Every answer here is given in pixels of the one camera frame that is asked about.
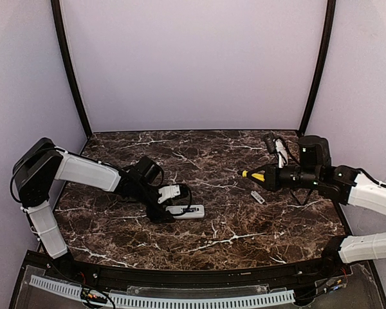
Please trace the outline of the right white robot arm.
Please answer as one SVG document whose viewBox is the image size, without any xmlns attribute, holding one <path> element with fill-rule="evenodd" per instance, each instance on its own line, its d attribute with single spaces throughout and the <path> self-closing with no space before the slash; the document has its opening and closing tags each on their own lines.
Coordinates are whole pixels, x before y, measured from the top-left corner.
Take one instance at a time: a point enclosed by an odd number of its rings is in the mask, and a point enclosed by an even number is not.
<svg viewBox="0 0 386 309">
<path fill-rule="evenodd" d="M 264 142 L 276 164 L 262 165 L 240 175 L 276 192 L 307 189 L 341 205 L 359 206 L 386 216 L 386 183 L 373 178 L 362 168 L 331 164 L 329 143 L 317 135 L 298 140 L 299 157 L 291 165 L 293 155 L 281 137 L 267 134 Z M 367 236 L 335 236 L 322 251 L 322 259 L 334 265 L 357 261 L 386 259 L 386 232 Z"/>
</svg>

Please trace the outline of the white battery cover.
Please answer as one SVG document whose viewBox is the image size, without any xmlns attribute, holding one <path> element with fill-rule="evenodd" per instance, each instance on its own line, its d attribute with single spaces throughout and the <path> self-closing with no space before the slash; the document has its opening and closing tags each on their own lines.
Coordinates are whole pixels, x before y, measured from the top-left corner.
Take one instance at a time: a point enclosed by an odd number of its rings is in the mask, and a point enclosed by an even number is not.
<svg viewBox="0 0 386 309">
<path fill-rule="evenodd" d="M 250 193 L 251 197 L 257 201 L 258 203 L 260 203 L 261 205 L 264 205 L 266 202 L 265 202 L 265 199 L 257 192 L 257 191 L 252 191 Z"/>
</svg>

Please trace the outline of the white remote control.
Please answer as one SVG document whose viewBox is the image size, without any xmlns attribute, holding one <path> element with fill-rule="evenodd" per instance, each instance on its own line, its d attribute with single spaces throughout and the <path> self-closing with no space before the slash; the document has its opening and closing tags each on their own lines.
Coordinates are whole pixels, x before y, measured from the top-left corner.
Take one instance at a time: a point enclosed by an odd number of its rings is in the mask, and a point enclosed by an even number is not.
<svg viewBox="0 0 386 309">
<path fill-rule="evenodd" d="M 177 220 L 201 219 L 205 216 L 205 208 L 203 205 L 191 205 L 190 207 L 186 205 L 168 206 L 166 207 L 166 211 L 169 211 Z"/>
</svg>

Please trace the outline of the yellow handled screwdriver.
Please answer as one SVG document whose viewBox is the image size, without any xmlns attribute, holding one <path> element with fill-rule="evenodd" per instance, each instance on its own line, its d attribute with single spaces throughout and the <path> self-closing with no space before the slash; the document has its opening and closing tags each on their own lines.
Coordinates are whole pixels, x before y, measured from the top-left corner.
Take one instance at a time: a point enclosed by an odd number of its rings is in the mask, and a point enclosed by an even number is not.
<svg viewBox="0 0 386 309">
<path fill-rule="evenodd" d="M 265 182 L 264 175 L 261 174 L 261 173 L 254 173 L 254 172 L 245 171 L 245 170 L 238 171 L 237 173 L 238 173 L 239 176 L 241 176 L 243 178 L 251 179 L 251 181 Z"/>
</svg>

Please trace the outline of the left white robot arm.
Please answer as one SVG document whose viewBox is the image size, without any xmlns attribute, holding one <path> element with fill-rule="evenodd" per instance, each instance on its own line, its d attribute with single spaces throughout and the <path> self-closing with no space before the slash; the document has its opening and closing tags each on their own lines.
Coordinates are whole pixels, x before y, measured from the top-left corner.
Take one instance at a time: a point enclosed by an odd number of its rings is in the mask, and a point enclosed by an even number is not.
<svg viewBox="0 0 386 309">
<path fill-rule="evenodd" d="M 135 165 L 116 167 L 71 153 L 49 138 L 42 138 L 14 165 L 10 194 L 21 204 L 48 255 L 57 259 L 69 250 L 50 205 L 50 189 L 55 181 L 130 197 L 145 205 L 153 223 L 171 223 L 174 217 L 163 204 L 180 196 L 181 187 L 153 185 L 161 174 L 163 169 L 146 156 Z"/>
</svg>

